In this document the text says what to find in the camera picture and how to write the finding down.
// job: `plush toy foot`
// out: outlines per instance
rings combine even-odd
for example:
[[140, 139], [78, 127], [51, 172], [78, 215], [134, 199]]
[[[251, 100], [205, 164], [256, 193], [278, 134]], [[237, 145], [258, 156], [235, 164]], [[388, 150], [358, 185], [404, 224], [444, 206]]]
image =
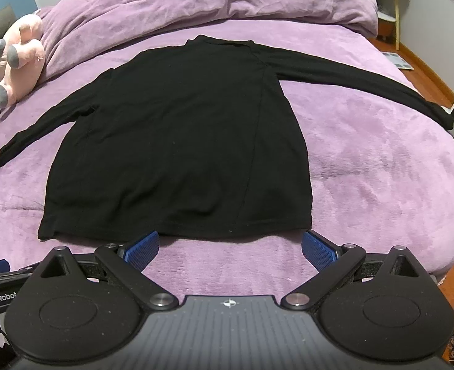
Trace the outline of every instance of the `plush toy foot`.
[[19, 29], [20, 43], [21, 44], [28, 43], [32, 39], [30, 25], [28, 25], [27, 23], [23, 23]]
[[4, 53], [5, 47], [6, 47], [6, 41], [4, 39], [0, 39], [0, 57], [2, 57], [2, 53]]
[[11, 68], [18, 69], [20, 67], [20, 57], [18, 56], [18, 51], [16, 51], [16, 47], [14, 47], [13, 45], [8, 47], [6, 59]]
[[15, 102], [16, 99], [11, 86], [2, 85], [0, 83], [0, 108], [5, 108], [8, 105], [13, 105]]
[[37, 56], [43, 55], [41, 51], [43, 51], [42, 43], [36, 39], [24, 44], [12, 44], [6, 52], [6, 60], [11, 68], [20, 69]]

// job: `pink stuffed animal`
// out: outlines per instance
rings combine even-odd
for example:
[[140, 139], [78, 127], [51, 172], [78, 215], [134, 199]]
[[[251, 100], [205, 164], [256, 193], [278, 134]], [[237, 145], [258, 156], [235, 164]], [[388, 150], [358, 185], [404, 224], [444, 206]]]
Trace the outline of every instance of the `pink stuffed animal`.
[[0, 108], [15, 104], [35, 87], [45, 64], [42, 30], [42, 19], [29, 14], [0, 40]]

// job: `metal screw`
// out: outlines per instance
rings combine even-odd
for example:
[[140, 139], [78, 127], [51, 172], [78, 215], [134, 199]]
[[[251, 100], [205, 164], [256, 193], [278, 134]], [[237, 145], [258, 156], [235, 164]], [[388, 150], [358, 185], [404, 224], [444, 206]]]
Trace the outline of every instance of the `metal screw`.
[[309, 303], [309, 296], [305, 294], [290, 294], [285, 297], [285, 301], [292, 306], [304, 306]]
[[168, 306], [174, 301], [174, 297], [171, 294], [155, 294], [150, 298], [150, 303], [154, 306]]

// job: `wooden shelf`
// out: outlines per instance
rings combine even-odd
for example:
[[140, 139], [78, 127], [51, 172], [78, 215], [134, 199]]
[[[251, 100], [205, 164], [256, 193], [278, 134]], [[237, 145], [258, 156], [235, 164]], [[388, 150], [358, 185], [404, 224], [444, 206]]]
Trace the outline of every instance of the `wooden shelf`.
[[396, 18], [391, 15], [385, 14], [384, 12], [378, 11], [378, 18], [386, 22], [396, 22]]

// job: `wooden floor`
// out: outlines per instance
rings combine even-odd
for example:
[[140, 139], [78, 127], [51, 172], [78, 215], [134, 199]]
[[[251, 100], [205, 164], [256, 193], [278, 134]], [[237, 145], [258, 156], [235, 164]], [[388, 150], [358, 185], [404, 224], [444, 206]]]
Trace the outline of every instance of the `wooden floor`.
[[400, 50], [395, 50], [394, 44], [389, 44], [382, 42], [377, 39], [369, 39], [369, 41], [376, 47], [379, 51], [388, 51], [390, 53], [398, 53], [401, 58], [407, 61], [415, 69], [401, 69], [400, 71], [404, 73], [407, 79], [412, 82], [412, 85], [419, 91], [419, 93], [429, 101], [433, 101], [439, 105], [451, 108], [452, 101], [450, 101], [441, 90], [438, 89], [436, 84], [428, 78], [425, 73], [418, 68], [415, 63], [415, 60], [408, 56], [406, 53]]
[[[414, 67], [414, 70], [401, 69], [400, 71], [404, 73], [404, 75], [419, 91], [419, 93], [429, 101], [433, 101], [439, 105], [451, 108], [452, 102], [443, 94], [443, 92], [435, 85], [435, 83], [430, 78], [428, 78], [428, 76], [425, 75], [425, 73], [420, 68], [418, 68], [413, 57], [408, 56], [403, 51], [395, 50], [394, 44], [384, 43], [383, 41], [376, 39], [369, 39], [369, 41], [379, 51], [388, 51], [400, 54], [400, 56], [405, 61], [407, 61], [411, 66]], [[450, 305], [454, 308], [454, 266], [448, 272], [444, 282], [440, 286], [440, 289], [446, 299], [448, 299]], [[446, 350], [443, 355], [443, 359], [448, 360], [448, 358], [449, 350]]]

